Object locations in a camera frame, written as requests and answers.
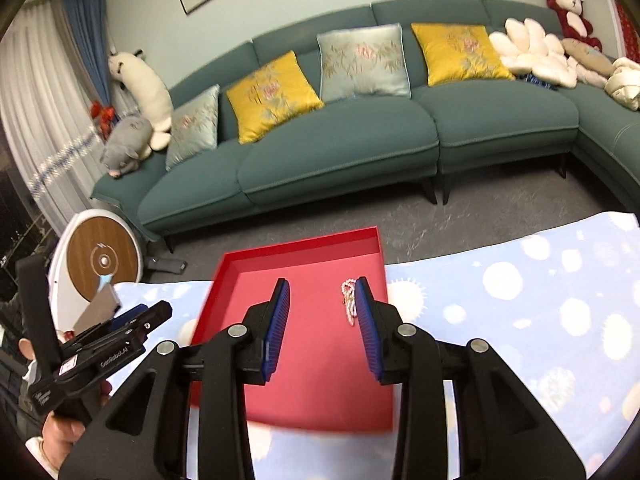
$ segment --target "gray carpet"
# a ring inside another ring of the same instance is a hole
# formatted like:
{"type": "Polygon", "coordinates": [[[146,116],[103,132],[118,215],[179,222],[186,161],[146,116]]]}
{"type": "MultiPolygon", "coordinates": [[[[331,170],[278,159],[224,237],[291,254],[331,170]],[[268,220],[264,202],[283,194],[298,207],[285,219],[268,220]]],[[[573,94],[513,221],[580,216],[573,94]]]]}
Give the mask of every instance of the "gray carpet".
{"type": "MultiPolygon", "coordinates": [[[[188,262],[184,274],[148,272],[152,283],[210,280],[227,251],[289,242],[376,225],[385,263],[401,263],[467,251],[558,227],[607,210],[625,209],[579,161],[569,160],[567,179],[552,160],[537,159],[467,171],[450,177],[442,205],[418,186],[399,184],[240,219],[174,237],[173,257],[188,262]]],[[[171,257],[162,242],[154,256],[171,257]]]]}

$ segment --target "green sectional sofa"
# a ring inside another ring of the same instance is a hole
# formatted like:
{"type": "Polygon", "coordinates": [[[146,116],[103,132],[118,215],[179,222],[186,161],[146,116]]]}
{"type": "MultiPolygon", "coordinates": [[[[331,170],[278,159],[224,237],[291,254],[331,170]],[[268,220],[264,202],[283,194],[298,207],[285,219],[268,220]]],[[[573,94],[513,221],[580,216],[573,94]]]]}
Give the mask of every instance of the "green sectional sofa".
{"type": "Polygon", "coordinates": [[[640,203],[640,114],[602,90],[578,84],[551,91],[506,80],[426,86],[428,69],[411,23],[485,25],[539,21],[561,35],[555,12],[507,0],[390,0],[340,10],[268,32],[194,72],[170,90],[178,107],[222,87],[217,149],[166,172],[164,153],[119,180],[100,179],[93,198],[117,206],[149,240],[396,182],[544,155],[574,153],[630,208],[640,203]],[[412,98],[371,96],[328,104],[277,127],[255,144],[238,143],[225,91],[293,50],[319,94],[316,35],[340,28],[401,23],[412,98]]]}

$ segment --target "label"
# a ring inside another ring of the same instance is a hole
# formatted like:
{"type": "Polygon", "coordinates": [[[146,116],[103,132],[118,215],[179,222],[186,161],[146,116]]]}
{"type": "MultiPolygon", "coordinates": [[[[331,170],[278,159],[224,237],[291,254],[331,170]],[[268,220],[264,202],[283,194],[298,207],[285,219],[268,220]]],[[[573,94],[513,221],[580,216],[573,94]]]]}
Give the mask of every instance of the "label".
{"type": "Polygon", "coordinates": [[[76,363],[78,362],[78,354],[70,357],[65,362],[62,363],[60,367],[59,375],[66,374],[68,371],[73,370],[76,367],[76,363]]]}
{"type": "Polygon", "coordinates": [[[125,346],[124,348],[122,348],[122,350],[119,350],[118,352],[116,352],[114,355],[112,355],[111,357],[109,357],[107,360],[103,361],[100,363],[100,366],[102,368],[105,368],[107,366],[109,366],[110,364],[114,363],[115,361],[117,361],[118,359],[120,359],[123,355],[125,355],[127,352],[129,351],[129,347],[125,346]]]}
{"type": "Polygon", "coordinates": [[[46,392],[38,392],[33,396],[40,406],[44,406],[49,399],[51,398],[51,390],[47,390],[46,392]]]}

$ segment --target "light blue pillow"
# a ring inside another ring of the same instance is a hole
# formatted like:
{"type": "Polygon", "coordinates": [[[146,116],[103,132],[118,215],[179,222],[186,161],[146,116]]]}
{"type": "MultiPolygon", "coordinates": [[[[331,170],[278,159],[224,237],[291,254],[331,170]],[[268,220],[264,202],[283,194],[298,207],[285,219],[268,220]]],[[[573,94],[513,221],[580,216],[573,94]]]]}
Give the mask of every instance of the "light blue pillow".
{"type": "Polygon", "coordinates": [[[356,95],[411,97],[399,23],[325,32],[318,44],[325,103],[356,95]]]}
{"type": "Polygon", "coordinates": [[[218,97],[220,85],[183,104],[171,116],[171,141],[166,170],[218,145],[218,97]]]}

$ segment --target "hand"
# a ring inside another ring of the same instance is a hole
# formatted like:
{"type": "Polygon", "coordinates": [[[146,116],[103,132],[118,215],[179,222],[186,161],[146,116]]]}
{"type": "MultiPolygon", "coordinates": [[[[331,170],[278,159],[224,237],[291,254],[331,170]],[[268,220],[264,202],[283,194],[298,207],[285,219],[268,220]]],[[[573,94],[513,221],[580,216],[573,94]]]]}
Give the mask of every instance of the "hand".
{"type": "MultiPolygon", "coordinates": [[[[102,389],[100,404],[104,406],[109,400],[111,385],[104,381],[100,387],[102,389]]],[[[60,469],[65,458],[71,453],[73,444],[80,439],[83,433],[84,424],[79,420],[56,416],[53,412],[47,415],[47,420],[42,428],[42,450],[46,459],[55,469],[60,469]]]]}

